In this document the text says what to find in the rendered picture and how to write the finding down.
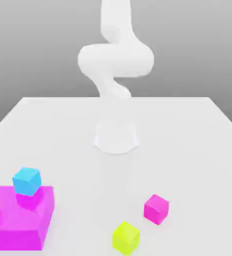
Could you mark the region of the small blue cube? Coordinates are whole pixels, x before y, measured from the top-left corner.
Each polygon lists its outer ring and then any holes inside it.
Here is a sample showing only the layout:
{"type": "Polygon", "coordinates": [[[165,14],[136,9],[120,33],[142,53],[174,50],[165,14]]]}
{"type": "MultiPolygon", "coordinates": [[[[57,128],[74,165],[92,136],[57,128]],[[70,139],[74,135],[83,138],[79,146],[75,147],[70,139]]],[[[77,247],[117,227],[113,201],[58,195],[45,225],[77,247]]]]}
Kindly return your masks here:
{"type": "Polygon", "coordinates": [[[24,196],[33,196],[42,184],[40,171],[30,167],[22,167],[12,181],[15,193],[24,196]]]}

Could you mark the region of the large magenta box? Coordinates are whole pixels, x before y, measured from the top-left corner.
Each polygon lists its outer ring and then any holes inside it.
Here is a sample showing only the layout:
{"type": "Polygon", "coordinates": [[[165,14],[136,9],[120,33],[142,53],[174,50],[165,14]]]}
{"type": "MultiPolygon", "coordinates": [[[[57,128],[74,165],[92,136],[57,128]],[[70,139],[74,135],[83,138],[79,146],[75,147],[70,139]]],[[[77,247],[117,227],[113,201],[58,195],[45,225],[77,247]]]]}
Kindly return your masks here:
{"type": "Polygon", "coordinates": [[[13,186],[0,186],[0,251],[41,251],[55,209],[54,188],[42,186],[43,201],[33,211],[17,204],[13,186]]]}

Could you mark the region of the small magenta cube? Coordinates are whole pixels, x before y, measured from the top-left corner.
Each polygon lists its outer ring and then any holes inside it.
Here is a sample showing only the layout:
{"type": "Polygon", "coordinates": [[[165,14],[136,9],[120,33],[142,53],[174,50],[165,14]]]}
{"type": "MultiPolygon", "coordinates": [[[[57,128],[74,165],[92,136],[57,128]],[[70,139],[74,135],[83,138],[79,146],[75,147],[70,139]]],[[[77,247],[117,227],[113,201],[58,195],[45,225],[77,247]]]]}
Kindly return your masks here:
{"type": "Polygon", "coordinates": [[[17,204],[26,210],[34,211],[37,206],[43,201],[44,199],[44,190],[41,186],[34,195],[24,195],[24,194],[16,194],[15,195],[17,204]]]}

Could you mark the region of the small pink cube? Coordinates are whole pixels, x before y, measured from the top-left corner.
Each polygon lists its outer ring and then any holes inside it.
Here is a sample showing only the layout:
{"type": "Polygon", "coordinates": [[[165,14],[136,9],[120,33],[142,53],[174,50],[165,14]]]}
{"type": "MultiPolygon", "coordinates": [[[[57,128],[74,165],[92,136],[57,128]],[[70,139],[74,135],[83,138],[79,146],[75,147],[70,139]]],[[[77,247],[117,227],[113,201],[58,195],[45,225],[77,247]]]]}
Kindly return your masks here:
{"type": "Polygon", "coordinates": [[[160,225],[168,216],[170,203],[164,198],[153,194],[144,204],[143,215],[156,225],[160,225]]]}

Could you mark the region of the small yellow-green cube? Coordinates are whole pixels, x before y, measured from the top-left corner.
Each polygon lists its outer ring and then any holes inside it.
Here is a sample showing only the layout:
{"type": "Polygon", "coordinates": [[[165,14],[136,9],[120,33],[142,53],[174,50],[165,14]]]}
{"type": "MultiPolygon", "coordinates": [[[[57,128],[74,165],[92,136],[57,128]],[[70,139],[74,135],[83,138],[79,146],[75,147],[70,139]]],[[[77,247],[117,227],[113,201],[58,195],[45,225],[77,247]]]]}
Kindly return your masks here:
{"type": "Polygon", "coordinates": [[[130,256],[139,243],[140,230],[126,221],[113,231],[112,247],[125,256],[130,256]]]}

